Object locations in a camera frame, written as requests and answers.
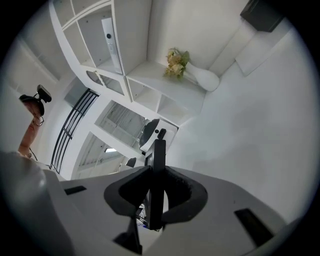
white vase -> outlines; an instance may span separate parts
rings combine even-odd
[[[196,78],[196,81],[203,89],[212,92],[218,88],[220,79],[215,73],[198,68],[190,62],[186,64],[185,70]]]

ceiling light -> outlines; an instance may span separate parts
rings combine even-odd
[[[114,148],[107,148],[104,152],[110,153],[110,152],[116,152]]]

black railing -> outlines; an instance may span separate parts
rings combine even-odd
[[[59,133],[58,139],[56,140],[51,158],[50,167],[54,168],[58,174],[61,170],[67,146],[69,141],[72,140],[72,136],[77,125],[98,96],[99,95],[92,90],[87,89],[76,102],[66,118]]]

flower bouquet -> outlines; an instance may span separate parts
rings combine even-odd
[[[168,67],[165,69],[164,76],[176,76],[178,80],[181,80],[184,77],[186,65],[189,61],[189,52],[185,51],[182,53],[177,48],[172,48],[169,49],[166,59],[168,61]]]

black speaker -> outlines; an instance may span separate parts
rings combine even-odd
[[[257,31],[272,32],[284,16],[264,0],[250,0],[240,16]]]

